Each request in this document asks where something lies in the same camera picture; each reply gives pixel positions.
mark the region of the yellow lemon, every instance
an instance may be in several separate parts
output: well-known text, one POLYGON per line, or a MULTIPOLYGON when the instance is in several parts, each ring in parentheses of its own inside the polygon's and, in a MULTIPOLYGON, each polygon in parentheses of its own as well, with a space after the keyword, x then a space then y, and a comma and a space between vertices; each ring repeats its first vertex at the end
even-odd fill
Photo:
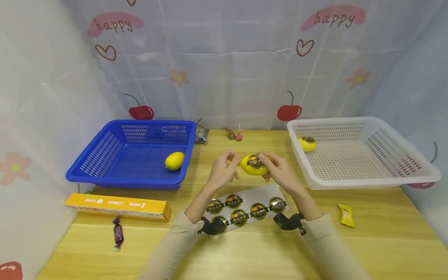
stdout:
POLYGON ((182 152, 175 152, 170 154, 165 160, 165 168, 169 170, 178 170, 182 167, 185 154, 182 152))
POLYGON ((304 152, 314 151, 315 148, 317 147, 316 139, 312 137, 300 137, 299 143, 300 146, 302 146, 304 152))
POLYGON ((261 163, 260 159, 258 159, 258 154, 251 154, 245 156, 241 161, 240 165, 243 170, 250 175, 261 176, 268 172, 266 166, 261 163))

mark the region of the basket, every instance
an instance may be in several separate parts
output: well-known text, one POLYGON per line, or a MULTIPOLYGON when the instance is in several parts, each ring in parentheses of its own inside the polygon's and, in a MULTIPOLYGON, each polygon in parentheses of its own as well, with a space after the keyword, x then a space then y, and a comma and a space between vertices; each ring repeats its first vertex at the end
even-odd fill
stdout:
POLYGON ((294 153, 312 190, 436 182, 440 172, 385 121, 375 117, 294 120, 294 153), (305 153, 298 137, 313 137, 305 153))
POLYGON ((102 187, 177 190, 185 178, 196 135, 192 121, 116 120, 107 123, 67 171, 71 182, 102 187), (174 152, 182 167, 165 168, 174 152))

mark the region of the table surface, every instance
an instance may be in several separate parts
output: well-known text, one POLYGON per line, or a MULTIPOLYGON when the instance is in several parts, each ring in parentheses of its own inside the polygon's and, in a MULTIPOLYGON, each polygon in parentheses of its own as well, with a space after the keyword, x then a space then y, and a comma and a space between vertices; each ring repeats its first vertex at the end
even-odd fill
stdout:
MULTIPOLYGON (((243 140, 236 142, 228 140, 223 130, 211 130, 208 144, 194 146, 177 192, 95 187, 94 194, 168 200, 173 209, 171 221, 122 219, 125 242, 115 252, 111 217, 80 213, 37 279, 136 279, 174 218, 206 183, 213 159, 227 148, 241 156, 277 153, 306 185, 287 131, 248 130, 242 135, 243 140)), ((216 197, 267 184, 238 170, 240 180, 229 183, 216 197)), ((309 191, 322 210, 331 213, 338 233, 372 279, 448 279, 448 251, 399 187, 309 191), (338 203, 353 208, 355 228, 340 224, 338 203)), ((290 216, 297 208, 283 194, 290 205, 285 214, 290 216)), ((217 237, 203 234, 180 263, 174 279, 325 279, 299 236, 297 230, 280 230, 271 219, 217 237)))

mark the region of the yellow candy wrapper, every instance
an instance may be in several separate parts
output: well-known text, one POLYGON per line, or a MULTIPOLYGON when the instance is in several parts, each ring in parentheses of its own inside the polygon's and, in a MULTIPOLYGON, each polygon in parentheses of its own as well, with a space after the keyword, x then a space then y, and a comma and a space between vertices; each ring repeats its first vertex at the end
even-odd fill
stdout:
POLYGON ((352 217, 352 208, 350 206, 339 204, 340 209, 340 223, 349 227, 355 227, 352 217))

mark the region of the beige sleeve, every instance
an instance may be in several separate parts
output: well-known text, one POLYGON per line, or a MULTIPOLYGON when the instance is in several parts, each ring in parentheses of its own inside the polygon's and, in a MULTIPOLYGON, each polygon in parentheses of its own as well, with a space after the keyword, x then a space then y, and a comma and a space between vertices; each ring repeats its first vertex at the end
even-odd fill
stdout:
POLYGON ((331 280, 369 280, 370 277, 336 232, 330 214, 314 221, 302 220, 305 243, 331 280))
POLYGON ((192 224, 184 212, 179 213, 159 246, 154 250, 138 280, 169 280, 185 254, 201 236, 203 221, 192 224))

